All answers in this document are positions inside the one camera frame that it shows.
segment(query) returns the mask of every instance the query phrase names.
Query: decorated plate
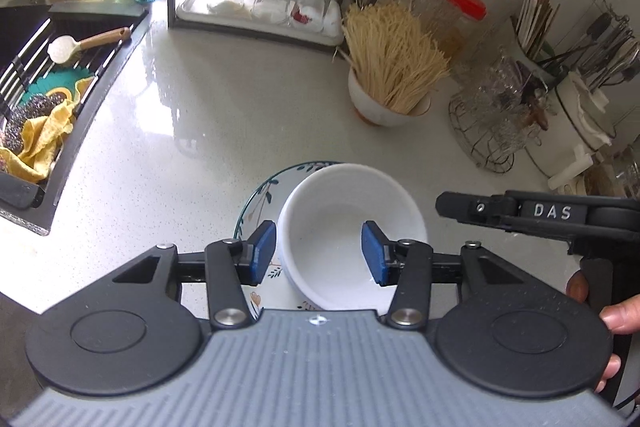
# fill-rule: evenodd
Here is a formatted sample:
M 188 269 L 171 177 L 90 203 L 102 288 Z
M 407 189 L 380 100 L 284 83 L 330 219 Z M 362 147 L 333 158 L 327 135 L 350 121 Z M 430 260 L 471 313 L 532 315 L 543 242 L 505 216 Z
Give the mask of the decorated plate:
M 278 222 L 280 211 L 298 184 L 314 172 L 339 162 L 307 162 L 277 172 L 260 185 L 246 202 L 236 223 L 234 237 L 247 239 L 265 219 Z M 242 291 L 254 317 L 262 308 L 279 310 L 315 310 L 282 273 L 278 254 L 273 255 L 262 284 L 243 286 Z

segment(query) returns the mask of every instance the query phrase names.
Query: white speckled countertop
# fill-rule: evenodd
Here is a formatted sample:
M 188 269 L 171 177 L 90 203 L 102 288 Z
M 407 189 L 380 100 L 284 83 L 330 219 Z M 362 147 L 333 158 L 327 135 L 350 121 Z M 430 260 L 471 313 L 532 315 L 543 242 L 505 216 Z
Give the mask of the white speckled countertop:
M 428 114 L 374 128 L 354 113 L 348 66 L 330 55 L 213 32 L 168 30 L 166 6 L 100 107 L 79 150 L 47 237 L 0 219 L 0 292 L 42 312 L 156 245 L 198 251 L 233 235 L 253 190 L 311 160 L 371 165 L 413 195 L 436 251 L 465 239 L 562 289 L 577 267 L 566 245 L 441 219 L 444 190 L 544 190 L 526 156 L 505 175 L 477 169 L 455 142 L 442 83 Z M 206 317 L 201 285 L 183 303 Z

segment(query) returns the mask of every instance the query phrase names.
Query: chopsticks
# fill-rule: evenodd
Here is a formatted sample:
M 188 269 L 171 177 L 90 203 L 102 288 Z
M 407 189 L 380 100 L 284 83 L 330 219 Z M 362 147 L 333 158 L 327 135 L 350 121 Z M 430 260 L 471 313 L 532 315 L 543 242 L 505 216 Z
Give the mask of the chopsticks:
M 560 5 L 555 9 L 549 0 L 523 0 L 516 24 L 516 36 L 523 51 L 531 60 L 536 58 L 549 33 Z

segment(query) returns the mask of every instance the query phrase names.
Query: white tray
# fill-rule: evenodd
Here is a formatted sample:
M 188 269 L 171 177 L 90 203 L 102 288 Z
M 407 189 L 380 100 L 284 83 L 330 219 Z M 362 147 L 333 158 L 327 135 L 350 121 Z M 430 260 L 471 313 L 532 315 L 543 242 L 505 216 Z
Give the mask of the white tray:
M 300 41 L 314 42 L 325 46 L 338 46 L 344 39 L 342 27 L 340 26 L 340 7 L 335 0 L 331 0 L 324 16 L 324 27 L 318 33 L 293 28 L 289 25 L 289 22 L 276 25 L 253 19 L 251 17 L 251 6 L 253 5 L 254 0 L 244 0 L 244 9 L 240 10 L 237 15 L 222 16 L 210 12 L 207 7 L 207 0 L 183 0 L 178 4 L 175 13 L 180 19 L 187 21 L 233 26 L 235 28 L 291 37 Z M 293 5 L 294 0 L 290 2 L 289 11 L 293 8 Z

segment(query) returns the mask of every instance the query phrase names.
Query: human hand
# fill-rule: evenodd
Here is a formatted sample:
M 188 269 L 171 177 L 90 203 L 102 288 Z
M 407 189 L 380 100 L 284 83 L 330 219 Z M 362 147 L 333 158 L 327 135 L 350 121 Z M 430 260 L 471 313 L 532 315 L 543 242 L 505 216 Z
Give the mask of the human hand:
M 571 276 L 566 284 L 566 294 L 578 302 L 585 302 L 589 295 L 589 283 L 581 271 Z M 636 295 L 613 306 L 605 306 L 600 312 L 600 318 L 612 333 L 628 335 L 640 331 L 640 295 Z M 596 393 L 604 389 L 609 378 L 613 378 L 620 370 L 620 357 L 611 355 L 609 363 L 596 386 Z

